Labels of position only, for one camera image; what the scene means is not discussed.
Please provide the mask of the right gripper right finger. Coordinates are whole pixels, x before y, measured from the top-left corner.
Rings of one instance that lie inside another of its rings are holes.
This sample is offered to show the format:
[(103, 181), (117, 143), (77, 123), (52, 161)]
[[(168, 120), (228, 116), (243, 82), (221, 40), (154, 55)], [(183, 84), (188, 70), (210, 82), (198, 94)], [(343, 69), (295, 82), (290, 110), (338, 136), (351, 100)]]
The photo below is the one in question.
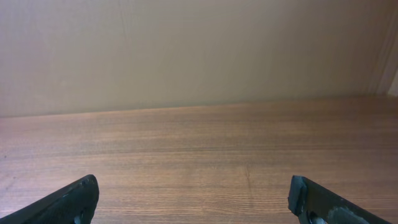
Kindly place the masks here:
[(316, 182), (294, 175), (288, 209), (301, 224), (390, 224)]

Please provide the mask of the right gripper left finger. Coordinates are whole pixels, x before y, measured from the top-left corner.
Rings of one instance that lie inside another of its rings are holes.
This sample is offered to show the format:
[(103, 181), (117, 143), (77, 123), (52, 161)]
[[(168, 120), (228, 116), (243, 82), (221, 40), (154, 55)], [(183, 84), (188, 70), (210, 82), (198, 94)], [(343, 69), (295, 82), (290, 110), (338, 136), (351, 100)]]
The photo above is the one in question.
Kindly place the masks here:
[(99, 196), (98, 181), (89, 174), (2, 217), (1, 224), (90, 224)]

